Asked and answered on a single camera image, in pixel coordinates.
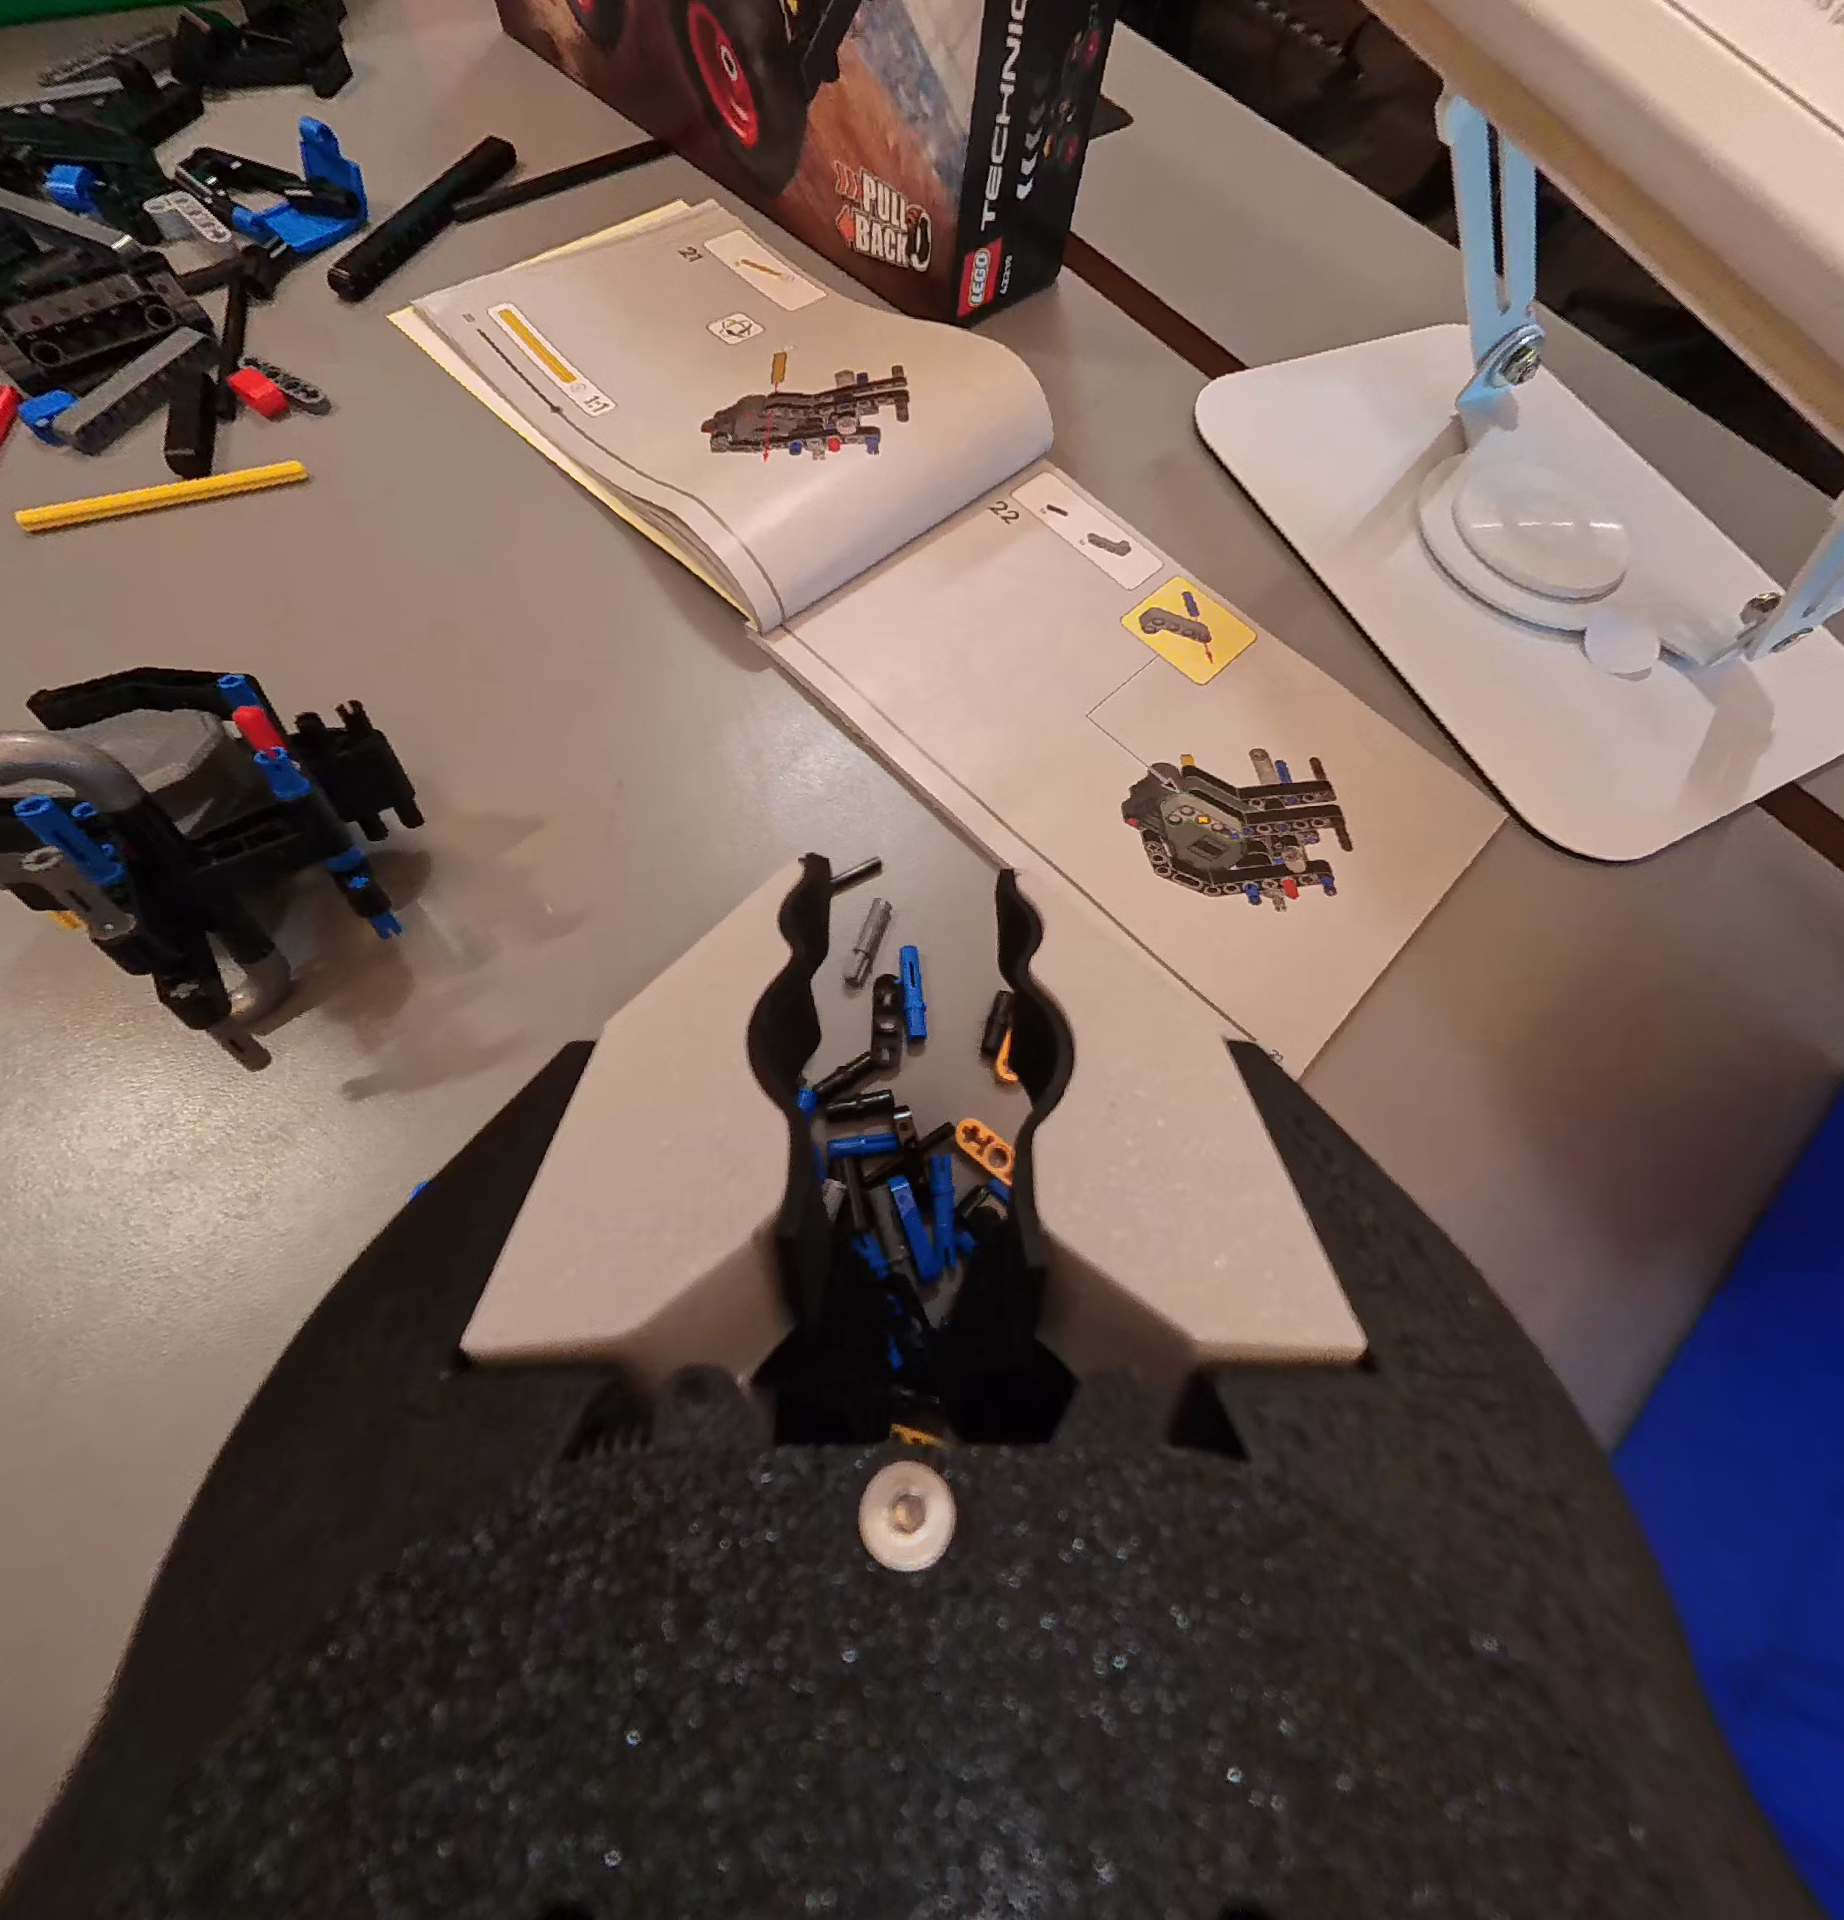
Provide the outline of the lego instruction booklet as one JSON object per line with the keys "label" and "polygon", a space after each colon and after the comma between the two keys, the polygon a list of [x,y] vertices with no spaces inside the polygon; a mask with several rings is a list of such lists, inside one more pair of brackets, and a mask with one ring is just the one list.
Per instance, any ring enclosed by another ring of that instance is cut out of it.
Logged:
{"label": "lego instruction booklet", "polygon": [[1504,822],[1050,460],[1028,363],[671,205],[393,314],[990,858],[1304,1072]]}

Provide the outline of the yellow lego axle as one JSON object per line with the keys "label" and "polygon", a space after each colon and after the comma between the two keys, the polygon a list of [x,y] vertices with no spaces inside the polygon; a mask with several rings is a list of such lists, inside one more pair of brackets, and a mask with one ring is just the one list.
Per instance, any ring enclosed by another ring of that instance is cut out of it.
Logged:
{"label": "yellow lego axle", "polygon": [[203,479],[169,480],[167,485],[148,489],[19,509],[14,522],[28,536],[44,536],[112,521],[157,517],[222,501],[280,492],[306,485],[311,479],[311,469],[300,460],[273,462],[215,473]]}

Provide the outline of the pile of small lego pins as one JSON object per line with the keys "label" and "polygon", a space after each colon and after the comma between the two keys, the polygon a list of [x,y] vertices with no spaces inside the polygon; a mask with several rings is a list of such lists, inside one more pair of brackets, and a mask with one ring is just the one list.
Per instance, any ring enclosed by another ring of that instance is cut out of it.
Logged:
{"label": "pile of small lego pins", "polygon": [[833,865],[807,855],[780,910],[790,958],[748,1024],[748,1063],[790,1123],[773,1253],[790,1329],[762,1365],[787,1445],[1046,1438],[1068,1376],[1039,1337],[1049,1274],[1031,1174],[976,1174],[945,1124],[922,1132],[876,1087],[886,1047],[840,1089],[809,1085],[815,974],[831,948]]}

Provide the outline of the black grey lego chassis assembly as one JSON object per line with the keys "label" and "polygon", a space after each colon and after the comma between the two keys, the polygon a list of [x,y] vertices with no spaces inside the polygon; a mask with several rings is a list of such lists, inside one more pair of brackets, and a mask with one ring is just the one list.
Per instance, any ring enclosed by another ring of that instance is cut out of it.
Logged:
{"label": "black grey lego chassis assembly", "polygon": [[139,666],[35,693],[0,732],[0,895],[81,933],[248,1072],[295,972],[259,900],[300,875],[382,941],[370,857],[419,790],[361,702],[293,723],[248,675]]}

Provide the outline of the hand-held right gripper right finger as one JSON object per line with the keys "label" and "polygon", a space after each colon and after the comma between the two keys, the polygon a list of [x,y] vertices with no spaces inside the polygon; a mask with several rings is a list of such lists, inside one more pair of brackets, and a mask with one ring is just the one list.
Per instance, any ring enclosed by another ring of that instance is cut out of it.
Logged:
{"label": "hand-held right gripper right finger", "polygon": [[1060,1017],[1018,1135],[1049,1288],[1039,1339],[1081,1378],[1350,1368],[1369,1341],[1233,1050],[1225,1017],[1045,868],[997,889],[1018,1013]]}

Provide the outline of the thick black lego tube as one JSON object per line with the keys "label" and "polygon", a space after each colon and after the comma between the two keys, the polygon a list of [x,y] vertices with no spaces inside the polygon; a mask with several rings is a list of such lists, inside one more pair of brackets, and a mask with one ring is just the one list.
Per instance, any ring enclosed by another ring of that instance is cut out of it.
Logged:
{"label": "thick black lego tube", "polygon": [[329,269],[331,292],[342,305],[370,298],[389,277],[454,225],[458,205],[502,185],[518,159],[510,141],[480,138]]}

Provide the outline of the blue angled lego piece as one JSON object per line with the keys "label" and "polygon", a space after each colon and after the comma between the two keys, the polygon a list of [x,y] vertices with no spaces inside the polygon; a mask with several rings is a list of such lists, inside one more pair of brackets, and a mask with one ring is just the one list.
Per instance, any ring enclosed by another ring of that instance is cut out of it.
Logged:
{"label": "blue angled lego piece", "polygon": [[365,177],[335,130],[305,115],[298,120],[297,173],[239,156],[230,170],[237,199],[232,230],[265,246],[276,244],[295,260],[311,260],[355,237],[370,219]]}

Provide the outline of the white document stand base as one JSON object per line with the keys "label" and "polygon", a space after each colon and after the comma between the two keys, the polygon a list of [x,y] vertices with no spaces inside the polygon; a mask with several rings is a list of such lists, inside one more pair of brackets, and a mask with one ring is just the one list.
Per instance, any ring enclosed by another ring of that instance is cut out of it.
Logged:
{"label": "white document stand base", "polygon": [[1197,431],[1527,829],[1637,862],[1844,757],[1844,495],[1775,589],[1544,369],[1536,167],[1436,116],[1464,326],[1225,375]]}

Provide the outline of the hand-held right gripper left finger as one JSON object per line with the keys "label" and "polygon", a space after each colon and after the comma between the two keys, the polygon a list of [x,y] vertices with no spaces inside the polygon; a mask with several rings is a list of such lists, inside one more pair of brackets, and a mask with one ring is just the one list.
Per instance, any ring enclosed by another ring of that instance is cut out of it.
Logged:
{"label": "hand-held right gripper left finger", "polygon": [[477,1366],[756,1374],[790,1329],[773,1257],[790,1121],[748,1033],[790,962],[804,857],[605,1022],[463,1335]]}

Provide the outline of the lego set box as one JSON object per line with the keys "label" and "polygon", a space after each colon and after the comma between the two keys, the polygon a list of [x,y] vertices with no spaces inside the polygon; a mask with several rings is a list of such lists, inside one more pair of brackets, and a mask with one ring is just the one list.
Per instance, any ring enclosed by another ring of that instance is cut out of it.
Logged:
{"label": "lego set box", "polygon": [[502,33],[898,310],[1063,270],[1116,3],[499,3]]}

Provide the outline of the thin black lego axle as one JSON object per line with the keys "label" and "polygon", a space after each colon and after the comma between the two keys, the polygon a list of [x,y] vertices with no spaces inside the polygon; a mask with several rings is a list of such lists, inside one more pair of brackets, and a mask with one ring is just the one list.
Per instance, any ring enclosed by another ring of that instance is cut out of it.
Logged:
{"label": "thin black lego axle", "polygon": [[617,181],[671,156],[665,141],[638,141],[613,152],[575,161],[546,173],[480,188],[454,203],[454,225],[475,225],[543,200],[570,195],[583,186]]}

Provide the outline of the heap of assorted lego beams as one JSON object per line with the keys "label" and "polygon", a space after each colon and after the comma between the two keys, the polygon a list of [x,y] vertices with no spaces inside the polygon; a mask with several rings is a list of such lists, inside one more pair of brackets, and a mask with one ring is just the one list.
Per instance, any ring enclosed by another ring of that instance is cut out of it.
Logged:
{"label": "heap of assorted lego beams", "polygon": [[347,20],[340,3],[185,5],[0,106],[0,386],[23,396],[16,424],[100,455],[167,416],[167,469],[191,480],[215,469],[218,427],[242,408],[229,375],[252,367],[293,408],[326,408],[247,357],[250,306],[311,262],[232,228],[239,159],[271,163],[164,152],[232,95],[335,100],[355,76]]}

